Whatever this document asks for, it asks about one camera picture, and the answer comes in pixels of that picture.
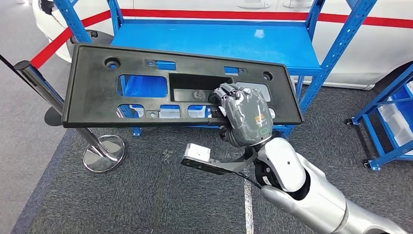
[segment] gray carpet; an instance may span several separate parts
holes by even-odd
[[[362,160],[375,152],[367,144],[366,153],[356,127],[343,124],[373,96],[322,88],[290,142],[349,199],[413,232],[413,164],[364,169]],[[210,147],[222,160],[242,153],[221,142],[216,130],[151,128],[142,137],[132,137],[128,129],[94,132],[121,136],[125,161],[109,173],[87,172],[81,158],[86,143],[68,130],[12,233],[246,233],[244,180],[179,163],[190,142]],[[367,137],[363,128],[359,132]],[[252,197],[254,233],[313,233],[264,201],[255,187]]]

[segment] red stripe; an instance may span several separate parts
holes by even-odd
[[[82,24],[84,27],[89,27],[95,23],[99,23],[111,17],[110,11],[105,11],[89,18],[83,19]],[[57,36],[52,42],[50,42],[42,51],[40,51],[30,62],[36,68],[41,67],[55,52],[58,50],[67,40],[72,36],[70,28],[66,28],[63,32]]]
[[[193,19],[232,19],[232,20],[305,20],[306,12],[242,12],[242,11],[181,11],[122,9],[123,16],[193,18]]]
[[[239,11],[182,11],[182,10],[145,10],[145,9],[122,9],[123,16],[157,17],[157,18],[192,18],[192,19],[231,19],[231,20],[305,20],[305,12],[239,12]],[[83,19],[84,27],[91,26],[111,17],[110,11],[99,13],[95,16]],[[347,15],[321,13],[318,21],[344,23]],[[364,25],[413,28],[412,19],[393,19],[380,17],[367,17]],[[36,68],[43,65],[53,53],[58,50],[72,35],[66,28],[55,40],[46,46],[33,59],[32,64]]]

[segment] caster wheel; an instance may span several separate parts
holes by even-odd
[[[354,124],[353,124],[353,120],[350,119],[350,118],[344,120],[344,123],[345,123],[347,126],[353,126],[353,125],[354,125]]]
[[[363,161],[363,167],[364,167],[364,168],[371,168],[368,159],[366,159],[366,160]]]

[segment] blue metal shelf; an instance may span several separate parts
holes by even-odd
[[[373,144],[378,152],[378,158],[368,160],[368,163],[372,170],[380,170],[380,166],[389,163],[394,160],[413,160],[413,156],[406,153],[413,150],[413,140],[407,142],[404,145],[399,146],[394,139],[394,134],[391,131],[389,125],[384,121],[383,117],[378,111],[378,107],[388,104],[395,104],[400,113],[406,119],[410,129],[413,130],[413,95],[406,86],[407,82],[413,79],[413,64],[408,67],[399,77],[397,77],[387,88],[385,88],[376,98],[373,99],[366,107],[363,108],[357,115],[352,117],[353,124],[359,125],[361,120],[365,123],[365,126],[372,138]],[[384,131],[387,134],[393,150],[390,152],[384,152],[381,142],[379,141],[377,134],[371,124],[369,115],[376,113]]]
[[[283,63],[291,75],[299,76],[298,94],[303,76],[313,76],[298,97],[303,113],[377,0],[346,1],[352,11],[320,65],[311,42],[325,0],[313,1],[305,22],[124,19],[117,0],[107,0],[115,35],[112,45]],[[54,2],[78,41],[90,42],[69,0]],[[274,128],[288,137],[294,127]]]
[[[291,75],[322,72],[304,22],[126,19],[112,45],[281,63]]]

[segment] white car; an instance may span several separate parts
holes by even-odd
[[[106,0],[71,0],[79,18],[84,19],[109,9]],[[308,12],[312,0],[118,0],[125,9],[254,11],[254,12]],[[394,19],[405,19],[401,27],[362,25],[340,58],[324,85],[369,90],[396,68],[413,61],[413,1],[378,0],[369,17],[378,25]],[[33,10],[39,29],[52,41],[66,27],[60,12],[48,0],[33,0]],[[326,0],[322,13],[348,15],[346,0]],[[321,63],[330,49],[342,23],[317,22],[313,47]],[[113,35],[112,22],[87,27],[100,35]],[[56,54],[70,62],[67,42]]]

